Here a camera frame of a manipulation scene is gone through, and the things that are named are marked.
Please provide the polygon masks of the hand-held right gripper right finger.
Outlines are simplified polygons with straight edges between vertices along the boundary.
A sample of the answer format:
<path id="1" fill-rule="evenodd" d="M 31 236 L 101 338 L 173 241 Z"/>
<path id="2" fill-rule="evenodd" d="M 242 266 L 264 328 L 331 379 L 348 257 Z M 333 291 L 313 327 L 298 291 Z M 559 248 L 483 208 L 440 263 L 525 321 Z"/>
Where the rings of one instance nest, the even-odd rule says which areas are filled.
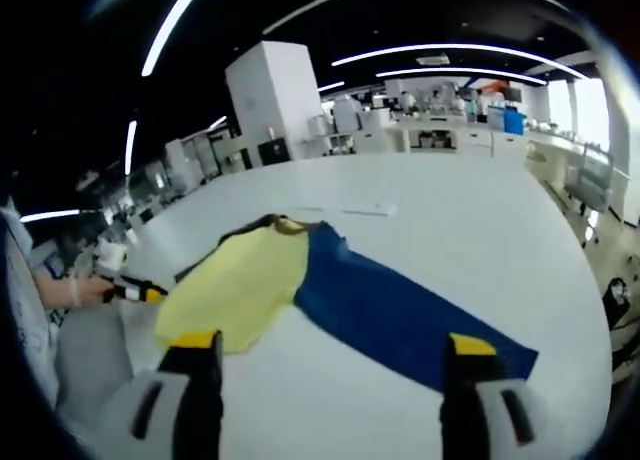
<path id="1" fill-rule="evenodd" d="M 450 334 L 440 407 L 444 459 L 548 459 L 550 428 L 541 398 L 509 379 L 488 342 Z"/>

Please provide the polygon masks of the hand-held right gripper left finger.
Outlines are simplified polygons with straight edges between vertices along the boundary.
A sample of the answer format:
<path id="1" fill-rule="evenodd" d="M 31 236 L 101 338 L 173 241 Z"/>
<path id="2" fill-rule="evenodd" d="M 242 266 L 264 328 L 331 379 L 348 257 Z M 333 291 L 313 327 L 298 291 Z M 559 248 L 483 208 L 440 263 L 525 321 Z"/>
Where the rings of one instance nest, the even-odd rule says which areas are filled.
<path id="1" fill-rule="evenodd" d="M 101 459 L 217 459 L 224 414 L 223 335 L 173 340 L 157 369 L 122 386 L 99 421 Z"/>

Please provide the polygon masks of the person's left hand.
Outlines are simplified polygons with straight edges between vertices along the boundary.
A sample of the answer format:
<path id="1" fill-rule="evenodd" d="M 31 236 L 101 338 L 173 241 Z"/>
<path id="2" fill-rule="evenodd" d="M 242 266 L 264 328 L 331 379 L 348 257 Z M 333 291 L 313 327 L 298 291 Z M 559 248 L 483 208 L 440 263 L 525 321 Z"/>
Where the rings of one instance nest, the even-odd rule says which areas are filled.
<path id="1" fill-rule="evenodd" d="M 69 286 L 73 306 L 104 303 L 114 289 L 112 282 L 101 277 L 71 277 Z"/>

